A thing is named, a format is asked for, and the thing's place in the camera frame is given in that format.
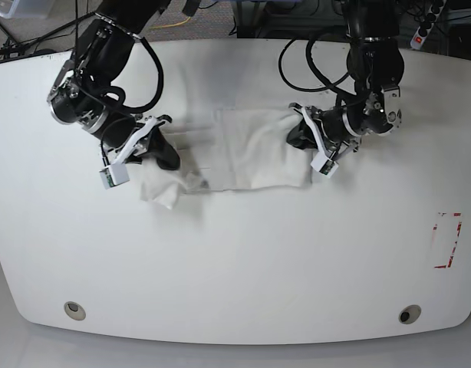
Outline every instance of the cable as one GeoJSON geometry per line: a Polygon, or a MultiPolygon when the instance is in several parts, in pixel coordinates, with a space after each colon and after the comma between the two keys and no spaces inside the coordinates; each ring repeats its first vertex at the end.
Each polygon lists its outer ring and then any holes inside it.
{"type": "Polygon", "coordinates": [[[234,27],[229,32],[229,36],[233,36],[237,34],[237,24],[236,24],[236,17],[234,17],[234,27]]]}
{"type": "MultiPolygon", "coordinates": [[[[86,19],[92,17],[94,15],[94,13],[87,13],[86,15],[83,15],[81,16],[78,20],[77,20],[77,23],[81,23],[82,21],[85,21],[86,19]]],[[[26,40],[26,41],[23,41],[21,42],[22,44],[26,43],[26,42],[29,42],[29,41],[33,41],[31,44],[29,44],[29,47],[32,47],[33,45],[35,45],[37,42],[42,42],[44,40],[47,40],[50,38],[50,36],[52,35],[55,35],[57,34],[58,32],[61,32],[63,31],[64,29],[66,28],[69,28],[71,27],[72,25],[75,25],[76,23],[76,20],[74,19],[73,21],[69,21],[67,24],[65,25],[62,25],[56,29],[54,29],[53,31],[49,31],[47,34],[44,34],[42,36],[39,36],[39,37],[35,37],[35,38],[30,38],[29,40],[26,40]]]]}
{"type": "Polygon", "coordinates": [[[47,38],[46,40],[39,41],[38,44],[37,44],[36,47],[35,47],[35,50],[33,51],[33,54],[36,53],[36,51],[38,50],[38,46],[39,46],[42,42],[55,40],[55,39],[57,39],[57,38],[67,37],[67,36],[70,36],[70,35],[71,35],[72,33],[74,33],[74,32],[75,32],[75,29],[72,29],[72,31],[70,31],[70,32],[67,33],[67,34],[61,34],[61,35],[59,35],[59,36],[54,36],[54,37],[47,38]]]}
{"type": "Polygon", "coordinates": [[[190,19],[191,17],[188,17],[184,21],[180,21],[179,23],[174,23],[173,25],[156,25],[154,27],[150,27],[150,29],[163,29],[163,28],[178,27],[180,25],[185,25],[190,19]]]}
{"type": "Polygon", "coordinates": [[[336,3],[336,0],[331,0],[331,7],[333,8],[333,12],[336,14],[336,15],[339,15],[340,17],[343,16],[343,13],[339,13],[336,11],[336,7],[334,6],[334,4],[336,3]]]}
{"type": "Polygon", "coordinates": [[[152,58],[154,64],[156,65],[157,75],[158,75],[158,77],[157,77],[157,90],[156,90],[156,94],[153,96],[152,100],[148,104],[140,106],[140,107],[125,106],[125,107],[123,107],[123,111],[125,113],[131,113],[131,114],[144,113],[148,110],[151,110],[154,106],[156,106],[157,102],[159,102],[160,97],[162,96],[162,92],[164,90],[164,70],[162,69],[162,64],[160,63],[160,60],[157,57],[157,54],[151,48],[151,46],[149,45],[149,43],[147,42],[145,37],[143,37],[140,40],[140,43],[145,47],[145,49],[149,53],[150,57],[152,58]]]}
{"type": "Polygon", "coordinates": [[[77,46],[79,43],[79,1],[75,0],[75,49],[74,49],[74,75],[77,77],[77,67],[79,65],[79,57],[77,55],[77,46]]]}
{"type": "Polygon", "coordinates": [[[288,42],[286,46],[283,48],[282,52],[280,53],[280,57],[278,58],[278,72],[280,73],[280,77],[282,77],[282,80],[287,84],[287,86],[289,86],[290,88],[294,90],[298,90],[300,92],[323,92],[325,90],[331,89],[331,86],[332,87],[338,86],[339,84],[343,83],[348,78],[350,74],[347,72],[345,73],[343,77],[341,77],[334,83],[330,84],[330,86],[324,86],[324,87],[319,87],[319,88],[302,88],[302,87],[297,87],[294,84],[290,83],[283,73],[282,61],[283,61],[283,55],[285,54],[285,52],[288,50],[290,45],[293,44],[297,40],[298,40],[297,38],[291,39],[290,42],[288,42]]]}
{"type": "Polygon", "coordinates": [[[463,17],[445,19],[445,20],[443,20],[443,21],[437,21],[436,23],[445,23],[446,21],[457,21],[457,20],[459,20],[459,19],[465,19],[465,18],[471,18],[471,14],[470,14],[470,15],[465,15],[465,16],[463,16],[463,17]]]}
{"type": "Polygon", "coordinates": [[[106,151],[104,150],[104,137],[106,136],[106,132],[113,126],[113,125],[116,125],[118,124],[119,122],[121,121],[125,121],[125,120],[129,120],[129,119],[132,119],[132,116],[129,116],[129,117],[121,117],[119,119],[116,119],[113,123],[111,123],[110,125],[106,126],[106,128],[104,129],[103,133],[101,134],[100,136],[100,151],[101,151],[101,154],[103,155],[103,163],[105,166],[109,166],[110,165],[110,160],[107,158],[107,154],[106,154],[106,151]]]}
{"type": "Polygon", "coordinates": [[[305,60],[307,61],[307,65],[311,68],[312,73],[316,76],[317,79],[323,83],[326,87],[329,87],[329,90],[335,92],[338,96],[343,97],[344,100],[347,98],[355,98],[356,95],[350,94],[346,90],[342,90],[341,88],[334,86],[329,79],[327,79],[318,67],[315,66],[312,60],[312,46],[314,46],[315,42],[323,35],[328,33],[338,33],[338,31],[343,31],[343,26],[331,26],[321,29],[318,33],[314,34],[308,41],[307,47],[305,48],[305,60]]]}
{"type": "Polygon", "coordinates": [[[140,43],[145,47],[145,49],[147,50],[149,55],[152,57],[152,60],[153,60],[154,64],[156,65],[157,74],[158,74],[156,93],[155,93],[155,95],[153,96],[152,100],[149,103],[147,103],[146,105],[140,106],[140,107],[122,106],[122,107],[118,108],[118,107],[115,107],[115,106],[111,106],[109,103],[95,97],[93,94],[89,93],[89,91],[86,90],[84,88],[84,86],[77,83],[77,86],[79,87],[81,92],[83,92],[86,96],[88,96],[92,100],[95,100],[99,104],[107,107],[109,110],[115,111],[117,113],[121,113],[123,115],[127,115],[127,114],[134,115],[134,114],[137,114],[137,113],[144,113],[148,110],[153,109],[153,107],[157,104],[157,102],[159,102],[160,97],[162,96],[162,92],[163,92],[163,89],[164,89],[164,71],[163,71],[162,64],[160,63],[159,58],[157,57],[155,51],[151,48],[151,46],[149,45],[147,40],[145,38],[141,38],[140,43]]]}
{"type": "Polygon", "coordinates": [[[210,5],[208,5],[208,6],[204,6],[204,7],[199,6],[198,9],[200,9],[200,10],[210,9],[211,7],[217,5],[218,3],[219,3],[219,2],[217,1],[217,2],[213,2],[212,4],[210,4],[210,5]]]}
{"type": "Polygon", "coordinates": [[[311,14],[309,14],[309,17],[311,17],[312,15],[317,13],[320,6],[321,6],[321,0],[318,0],[318,6],[316,7],[316,9],[311,14]]]}

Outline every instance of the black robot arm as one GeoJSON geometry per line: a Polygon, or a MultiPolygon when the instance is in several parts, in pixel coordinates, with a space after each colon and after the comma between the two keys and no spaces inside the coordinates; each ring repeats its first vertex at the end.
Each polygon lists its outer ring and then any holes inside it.
{"type": "Polygon", "coordinates": [[[164,86],[162,64],[145,38],[138,34],[160,15],[170,0],[104,0],[95,19],[78,38],[48,96],[59,123],[79,123],[100,140],[106,187],[128,180],[125,163],[153,156],[162,169],[176,170],[180,158],[164,139],[160,126],[168,116],[144,116],[159,101],[164,86]],[[157,87],[143,106],[125,104],[126,93],[112,82],[125,68],[135,40],[145,47],[157,69],[157,87]],[[110,154],[116,157],[110,163],[110,154]]]}
{"type": "Polygon", "coordinates": [[[395,1],[341,0],[341,8],[350,42],[347,71],[354,79],[355,94],[331,84],[312,60],[314,43],[322,35],[342,29],[330,27],[317,32],[308,42],[306,59],[319,81],[336,93],[336,104],[323,111],[293,103],[291,107],[304,119],[287,138],[295,147],[317,148],[323,165],[315,169],[327,176],[334,172],[329,166],[336,166],[340,157],[357,150],[363,135],[388,134],[401,123],[399,83],[404,62],[394,38],[399,35],[395,1]]]}

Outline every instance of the folded cloth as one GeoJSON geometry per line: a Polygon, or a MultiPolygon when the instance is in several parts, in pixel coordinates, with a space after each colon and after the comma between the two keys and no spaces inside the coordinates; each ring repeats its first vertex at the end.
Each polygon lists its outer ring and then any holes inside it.
{"type": "Polygon", "coordinates": [[[309,184],[311,153],[286,143],[300,119],[290,110],[218,110],[210,126],[166,133],[180,170],[144,159],[141,199],[171,209],[181,194],[309,184]]]}

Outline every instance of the circular hole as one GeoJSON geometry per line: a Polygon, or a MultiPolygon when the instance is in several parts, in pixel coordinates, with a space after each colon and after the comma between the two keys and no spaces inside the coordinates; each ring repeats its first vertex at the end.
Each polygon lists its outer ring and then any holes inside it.
{"type": "Polygon", "coordinates": [[[399,321],[402,324],[412,324],[421,315],[421,308],[419,305],[410,305],[409,307],[404,308],[401,313],[399,313],[399,321]]]}
{"type": "Polygon", "coordinates": [[[410,319],[410,314],[408,312],[403,312],[401,313],[401,316],[399,317],[399,319],[401,320],[401,322],[404,323],[410,319]]]}
{"type": "Polygon", "coordinates": [[[79,304],[68,301],[64,305],[65,313],[72,319],[72,320],[84,320],[85,319],[85,310],[79,304]]]}
{"type": "Polygon", "coordinates": [[[68,303],[68,308],[69,308],[72,312],[78,312],[78,311],[79,311],[79,306],[76,305],[75,303],[68,303]]]}

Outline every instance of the table surface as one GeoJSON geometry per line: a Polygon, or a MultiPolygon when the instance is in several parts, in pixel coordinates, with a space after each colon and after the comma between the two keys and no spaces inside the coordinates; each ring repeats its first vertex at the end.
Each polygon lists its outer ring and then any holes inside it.
{"type": "MultiPolygon", "coordinates": [[[[332,106],[332,94],[283,84],[284,45],[154,44],[166,89],[152,114],[171,115],[177,129],[210,124],[221,108],[332,106]]],[[[284,68],[313,87],[304,49],[295,45],[284,68]]],[[[315,53],[331,79],[345,72],[345,44],[317,43],[315,53]]],[[[66,54],[0,65],[0,260],[21,315],[96,334],[227,344],[461,324],[471,311],[471,62],[403,56],[403,126],[367,137],[331,180],[186,196],[173,211],[139,200],[140,167],[130,168],[130,183],[104,190],[97,141],[51,118],[46,95],[66,54]],[[443,269],[432,262],[452,232],[439,212],[462,213],[454,262],[443,269]],[[83,306],[86,319],[70,319],[67,301],[83,306]],[[399,313],[411,304],[422,314],[403,325],[399,313]]],[[[129,105],[150,99],[155,75],[134,48],[117,81],[129,105]]]]}

